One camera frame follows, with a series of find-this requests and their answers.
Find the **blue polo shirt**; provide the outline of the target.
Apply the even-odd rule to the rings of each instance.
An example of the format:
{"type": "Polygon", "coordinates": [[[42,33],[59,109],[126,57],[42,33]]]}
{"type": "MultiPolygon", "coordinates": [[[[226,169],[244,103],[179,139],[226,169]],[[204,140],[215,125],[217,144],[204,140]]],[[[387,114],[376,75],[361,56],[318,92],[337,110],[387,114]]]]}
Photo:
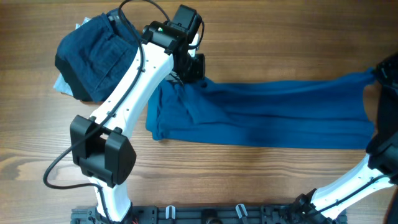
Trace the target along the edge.
{"type": "Polygon", "coordinates": [[[157,141],[364,149],[374,124],[363,92],[374,81],[370,70],[335,80],[162,81],[148,102],[146,128],[157,141]]]}

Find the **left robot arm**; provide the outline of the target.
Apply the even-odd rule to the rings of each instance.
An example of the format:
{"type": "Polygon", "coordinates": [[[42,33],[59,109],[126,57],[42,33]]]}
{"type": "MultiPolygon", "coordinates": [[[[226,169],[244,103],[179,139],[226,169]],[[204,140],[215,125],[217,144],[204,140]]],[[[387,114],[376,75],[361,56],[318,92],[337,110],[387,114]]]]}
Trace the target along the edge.
{"type": "Polygon", "coordinates": [[[180,5],[171,21],[145,26],[139,50],[112,94],[89,118],[70,125],[74,163],[96,189],[97,206],[73,210],[72,223],[132,223],[126,179],[136,162],[129,142],[150,96],[166,77],[181,84],[205,77],[205,56],[196,54],[204,22],[180,5]]]}

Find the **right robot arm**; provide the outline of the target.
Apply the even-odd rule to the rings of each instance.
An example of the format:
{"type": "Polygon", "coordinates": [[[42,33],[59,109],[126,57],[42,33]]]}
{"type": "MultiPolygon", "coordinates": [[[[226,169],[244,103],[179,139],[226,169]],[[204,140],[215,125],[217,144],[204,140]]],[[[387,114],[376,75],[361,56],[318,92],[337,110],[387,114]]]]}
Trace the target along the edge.
{"type": "Polygon", "coordinates": [[[290,207],[291,223],[335,223],[346,208],[362,198],[397,185],[397,54],[371,72],[381,84],[377,134],[364,159],[345,175],[320,189],[302,194],[290,207]]]}

